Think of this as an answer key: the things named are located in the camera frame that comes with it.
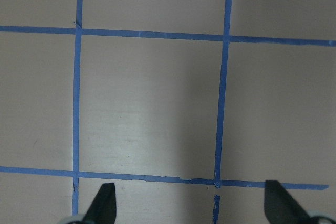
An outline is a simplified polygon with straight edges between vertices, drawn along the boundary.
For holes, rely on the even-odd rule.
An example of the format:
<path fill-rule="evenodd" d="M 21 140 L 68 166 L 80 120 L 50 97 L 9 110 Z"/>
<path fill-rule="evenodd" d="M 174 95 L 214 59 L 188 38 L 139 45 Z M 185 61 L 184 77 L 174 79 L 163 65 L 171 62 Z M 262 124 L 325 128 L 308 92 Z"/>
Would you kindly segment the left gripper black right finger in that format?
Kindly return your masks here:
<path fill-rule="evenodd" d="M 265 181 L 264 213 L 271 224 L 314 223 L 314 219 L 277 180 Z"/>

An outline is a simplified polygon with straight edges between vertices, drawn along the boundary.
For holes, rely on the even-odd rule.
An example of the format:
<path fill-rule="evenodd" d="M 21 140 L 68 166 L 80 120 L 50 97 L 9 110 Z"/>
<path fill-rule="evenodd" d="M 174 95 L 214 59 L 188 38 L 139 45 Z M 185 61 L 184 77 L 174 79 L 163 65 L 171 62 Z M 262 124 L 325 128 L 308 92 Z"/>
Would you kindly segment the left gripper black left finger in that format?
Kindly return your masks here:
<path fill-rule="evenodd" d="M 114 183 L 104 183 L 88 208 L 83 223 L 114 224 L 117 217 Z"/>

